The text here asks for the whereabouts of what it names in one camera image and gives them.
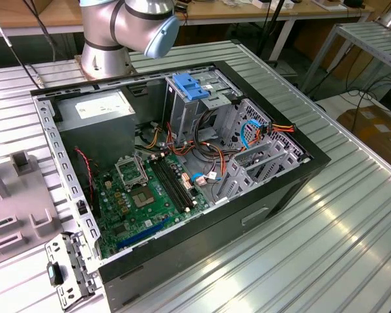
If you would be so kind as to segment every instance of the expansion slot bracket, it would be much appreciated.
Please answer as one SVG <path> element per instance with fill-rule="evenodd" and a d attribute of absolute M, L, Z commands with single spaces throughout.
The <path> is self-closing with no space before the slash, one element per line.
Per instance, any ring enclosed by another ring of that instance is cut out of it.
<path fill-rule="evenodd" d="M 51 284 L 64 311 L 94 295 L 97 286 L 92 273 L 87 272 L 84 259 L 90 256 L 83 249 L 82 232 L 61 233 L 45 245 Z"/>

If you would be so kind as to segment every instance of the red cable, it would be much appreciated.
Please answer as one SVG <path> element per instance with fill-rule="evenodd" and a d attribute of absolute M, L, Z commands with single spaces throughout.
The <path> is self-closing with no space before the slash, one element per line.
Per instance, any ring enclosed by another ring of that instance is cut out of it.
<path fill-rule="evenodd" d="M 75 148 L 74 150 L 83 157 L 85 165 L 87 166 L 87 171 L 89 172 L 90 200 L 92 201 L 93 200 L 93 181 L 92 181 L 92 177 L 91 177 L 91 169 L 90 169 L 89 159 L 85 156 L 83 151 L 81 151 L 80 149 Z"/>

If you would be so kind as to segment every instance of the ram slot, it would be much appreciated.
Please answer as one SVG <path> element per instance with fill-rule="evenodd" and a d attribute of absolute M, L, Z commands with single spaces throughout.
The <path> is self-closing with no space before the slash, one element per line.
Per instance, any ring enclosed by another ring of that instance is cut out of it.
<path fill-rule="evenodd" d="M 194 207 L 194 204 L 187 195 L 184 187 L 177 180 L 175 174 L 166 164 L 165 160 L 156 161 L 151 165 L 151 167 L 166 190 L 167 195 L 171 198 L 171 201 L 180 213 L 185 212 L 187 207 Z"/>

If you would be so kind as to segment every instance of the metal extrusion rail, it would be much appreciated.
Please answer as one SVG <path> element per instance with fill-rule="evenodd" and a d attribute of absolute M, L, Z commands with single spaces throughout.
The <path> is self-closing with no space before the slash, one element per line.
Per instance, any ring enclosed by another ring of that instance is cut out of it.
<path fill-rule="evenodd" d="M 388 312 L 391 308 L 391 167 L 244 46 L 219 42 L 149 60 L 139 72 L 226 60 L 325 151 L 332 162 L 289 207 L 125 307 L 127 312 Z M 36 66 L 47 86 L 83 81 L 73 61 Z M 39 161 L 63 226 L 65 195 L 21 68 L 0 69 L 0 162 L 28 150 Z M 0 264 L 0 312 L 60 312 L 39 246 Z M 98 293 L 75 312 L 105 312 Z"/>
<path fill-rule="evenodd" d="M 315 71 L 338 35 L 345 38 L 347 42 L 340 49 L 340 52 L 335 58 L 336 62 L 334 63 L 337 64 L 349 46 L 354 44 L 391 67 L 391 30 L 377 22 L 335 25 L 307 71 L 306 78 L 300 88 L 303 92 L 305 92 L 307 86 L 310 84 L 310 80 L 313 78 Z M 377 67 L 374 70 L 374 74 L 378 70 L 379 68 Z"/>

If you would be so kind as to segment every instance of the cardboard box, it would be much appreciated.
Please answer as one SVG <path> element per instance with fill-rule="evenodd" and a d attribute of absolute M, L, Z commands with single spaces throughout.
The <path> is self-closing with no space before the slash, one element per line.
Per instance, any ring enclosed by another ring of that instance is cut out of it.
<path fill-rule="evenodd" d="M 350 130 L 356 109 L 338 117 L 338 122 Z M 353 134 L 391 164 L 391 116 L 378 106 L 360 108 Z"/>
<path fill-rule="evenodd" d="M 36 11 L 40 14 L 52 2 L 52 0 L 32 0 L 32 2 L 35 5 Z M 22 0 L 0 0 L 0 10 L 32 14 Z"/>

